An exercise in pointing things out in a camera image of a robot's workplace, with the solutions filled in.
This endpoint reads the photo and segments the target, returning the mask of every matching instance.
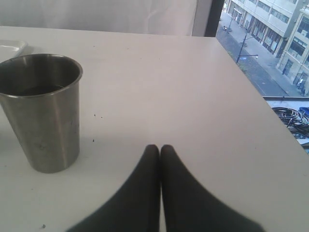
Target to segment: black cable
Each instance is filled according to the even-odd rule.
[[[291,133],[298,133],[309,138],[309,117],[297,110],[285,107],[273,107],[273,111],[280,120],[291,130]]]

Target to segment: building facade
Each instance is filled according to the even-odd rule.
[[[281,57],[309,0],[227,0],[226,11],[270,53]]]
[[[309,96],[309,6],[300,10],[277,68],[290,78],[303,96]]]

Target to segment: sidewalk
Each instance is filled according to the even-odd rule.
[[[231,16],[225,12],[221,14],[221,21],[220,24],[226,27],[229,26],[231,22]],[[246,30],[244,28],[240,28],[240,26],[236,23],[235,20],[232,20],[231,24],[232,31],[230,35],[237,40],[238,42],[242,42],[245,35]],[[258,54],[259,57],[256,60],[259,65],[271,76],[271,78],[286,92],[287,95],[291,97],[301,97],[298,93],[296,86],[290,83],[290,80],[282,75],[280,71],[276,69],[276,65],[279,61],[279,58],[275,58],[268,50],[263,47],[256,39],[248,39],[246,40],[247,47],[243,48],[249,54],[254,55]]]

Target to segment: metal cup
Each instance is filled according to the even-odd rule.
[[[0,103],[30,165],[42,173],[68,168],[79,155],[79,80],[75,60],[51,54],[0,64]]]

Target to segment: road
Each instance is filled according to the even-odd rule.
[[[223,26],[219,24],[217,40],[221,43],[224,49],[236,61],[241,45],[229,33],[223,30]],[[248,55],[245,49],[242,50],[242,55]],[[240,60],[239,66],[245,70],[245,74],[254,87],[262,96],[282,97],[288,96],[283,89],[270,77],[270,75],[257,63],[254,57],[247,57],[246,60]]]

